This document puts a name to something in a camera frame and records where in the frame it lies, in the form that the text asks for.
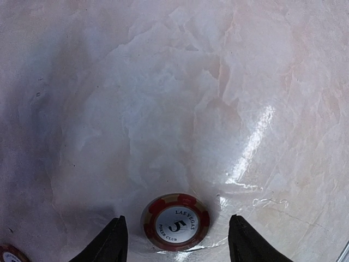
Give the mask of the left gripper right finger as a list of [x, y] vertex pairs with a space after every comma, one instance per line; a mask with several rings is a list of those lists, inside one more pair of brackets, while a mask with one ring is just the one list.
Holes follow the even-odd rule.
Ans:
[[285, 256], [240, 215], [230, 219], [228, 245], [231, 261], [285, 261]]

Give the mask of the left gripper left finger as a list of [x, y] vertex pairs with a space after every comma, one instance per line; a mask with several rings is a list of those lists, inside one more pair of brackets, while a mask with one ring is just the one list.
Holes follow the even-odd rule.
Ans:
[[113, 218], [108, 225], [69, 262], [126, 262], [128, 228], [124, 216]]

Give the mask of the single red chip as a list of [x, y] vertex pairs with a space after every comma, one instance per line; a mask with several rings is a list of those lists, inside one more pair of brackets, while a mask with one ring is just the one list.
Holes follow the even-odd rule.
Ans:
[[198, 245], [210, 228], [206, 206], [184, 193], [160, 196], [143, 210], [141, 225], [147, 239], [164, 251], [186, 251]]

